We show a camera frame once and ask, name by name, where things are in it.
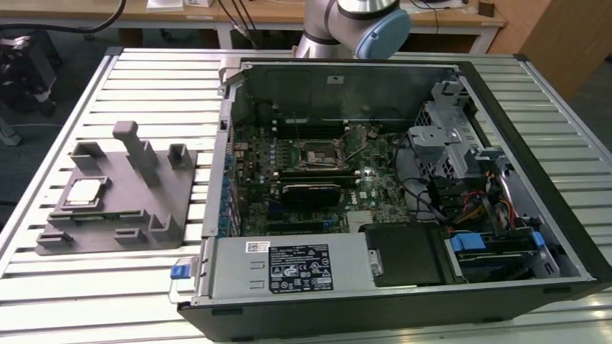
black wire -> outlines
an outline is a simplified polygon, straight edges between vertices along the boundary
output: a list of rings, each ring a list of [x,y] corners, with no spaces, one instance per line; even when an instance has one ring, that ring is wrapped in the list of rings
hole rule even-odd
[[[433,15],[434,15],[434,18],[435,18],[435,34],[437,34],[439,32],[439,21],[437,20],[437,10],[438,9],[450,9],[450,7],[447,7],[447,6],[446,7],[430,7],[430,5],[426,2],[423,2],[423,5],[426,7],[419,7],[417,5],[417,3],[414,2],[414,0],[410,0],[410,3],[414,5],[414,7],[417,9],[430,9],[433,11]]]
[[[227,9],[225,8],[225,5],[222,4],[222,1],[218,0],[218,4],[221,5],[221,9],[222,9],[222,12],[225,12],[225,15],[227,16],[229,18],[229,21],[231,22],[231,25],[233,27],[238,30],[239,32],[239,24],[237,23],[237,21],[233,19],[231,15],[229,14],[229,11]],[[254,41],[251,40],[251,36],[250,36],[250,30],[247,29],[247,27],[245,27],[245,32],[241,33],[241,35],[247,39],[247,41],[250,42],[250,45],[253,47],[253,49],[258,49],[258,45],[254,43]]]
[[[0,201],[0,206],[17,206],[17,202],[13,202],[13,201]]]
[[[394,173],[394,178],[397,179],[397,182],[399,183],[399,186],[403,187],[403,184],[401,183],[401,180],[399,180],[399,176],[397,175],[397,152],[401,148],[401,141],[403,141],[403,139],[407,137],[407,131],[402,134],[401,138],[399,138],[399,141],[397,142],[397,149],[394,150],[394,157],[393,157],[393,173]],[[442,223],[445,224],[449,224],[450,223],[450,220],[447,219],[446,216],[443,216],[439,211],[437,211],[437,209],[430,205],[429,202],[426,202],[422,197],[419,197],[410,189],[407,188],[403,188],[405,192],[415,198],[417,201],[419,201],[423,206],[427,207],[430,213],[433,214],[433,216],[437,218],[437,220],[439,220]]]
[[[239,12],[238,5],[235,4],[235,0],[231,0],[231,4],[233,4],[233,8],[235,9],[235,12],[238,13],[241,25],[245,27],[247,34],[250,34],[250,29],[247,28],[245,18],[241,16],[241,12]]]
[[[47,25],[47,24],[26,24],[26,23],[7,23],[0,24],[0,30],[17,30],[17,29],[34,29],[34,30],[49,30],[49,31],[58,31],[58,32],[69,32],[73,34],[94,34],[95,32],[102,31],[106,27],[109,27],[117,18],[123,13],[126,0],[119,0],[118,5],[115,7],[115,11],[113,15],[105,20],[103,23],[97,25],[95,27],[61,27],[57,25]]]
[[[245,10],[246,17],[247,17],[247,21],[250,22],[251,29],[253,29],[253,31],[254,31],[257,28],[254,27],[254,23],[253,23],[253,21],[251,21],[251,17],[250,17],[250,14],[249,14],[249,12],[247,12],[245,3],[242,2],[242,0],[238,0],[238,1],[239,1],[239,6],[241,6],[241,8]]]

power cable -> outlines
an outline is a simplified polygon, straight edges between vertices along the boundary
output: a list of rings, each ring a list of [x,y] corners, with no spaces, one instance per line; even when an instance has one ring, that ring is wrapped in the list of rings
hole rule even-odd
[[[69,32],[73,34],[94,34],[109,27],[123,13],[126,0],[119,0],[113,15],[95,27],[61,27],[58,25],[33,24],[33,23],[7,23],[0,24],[0,30],[9,29],[34,29],[57,32]]]
[[[243,18],[241,16],[241,12],[238,11],[238,16],[241,17],[241,20],[243,22],[243,26],[242,26],[242,24],[239,24],[233,19],[233,16],[229,14],[227,8],[225,7],[225,4],[222,3],[222,0],[218,0],[218,5],[221,5],[222,12],[225,13],[225,16],[227,16],[229,22],[231,23],[231,25],[235,28],[235,30],[238,30],[239,34],[247,39],[253,49],[258,49],[258,45],[254,43],[254,41],[251,39],[250,30],[247,29],[247,26],[245,26],[246,23],[245,23]]]
[[[247,17],[247,21],[250,22],[250,25],[251,25],[251,29],[253,29],[253,31],[255,31],[255,30],[257,30],[257,28],[254,27],[254,22],[251,21],[251,17],[250,17],[250,14],[249,14],[249,12],[247,12],[247,9],[246,9],[246,6],[245,6],[245,3],[243,3],[243,1],[242,1],[242,0],[238,0],[238,1],[239,1],[239,6],[241,6],[241,8],[245,10],[245,13],[246,13],[246,17]]]
[[[450,7],[449,6],[446,6],[446,7],[430,7],[430,5],[426,2],[422,2],[422,4],[426,7],[421,7],[421,6],[417,5],[414,0],[410,0],[410,3],[414,5],[414,7],[417,9],[430,9],[433,11],[433,15],[434,15],[434,18],[435,18],[435,34],[437,34],[439,32],[439,21],[437,20],[437,10],[438,9],[450,9]]]

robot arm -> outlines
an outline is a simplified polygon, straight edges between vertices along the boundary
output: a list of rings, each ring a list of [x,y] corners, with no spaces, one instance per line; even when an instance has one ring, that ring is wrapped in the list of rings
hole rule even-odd
[[[307,0],[295,56],[387,59],[409,30],[399,0]]]

metal bracket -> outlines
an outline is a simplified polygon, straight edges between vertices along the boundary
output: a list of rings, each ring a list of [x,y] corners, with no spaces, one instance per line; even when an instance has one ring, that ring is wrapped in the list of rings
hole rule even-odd
[[[235,81],[241,71],[241,58],[239,57],[225,57],[218,63],[218,82],[221,86],[229,85]]]
[[[479,165],[495,163],[497,159],[505,157],[505,153],[497,148],[473,148],[465,153],[465,163],[467,164],[467,173],[479,173]]]

warning label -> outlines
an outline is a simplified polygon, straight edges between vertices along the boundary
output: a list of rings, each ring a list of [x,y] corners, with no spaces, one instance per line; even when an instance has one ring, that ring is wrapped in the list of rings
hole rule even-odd
[[[269,247],[269,291],[333,290],[331,264],[325,244]]]

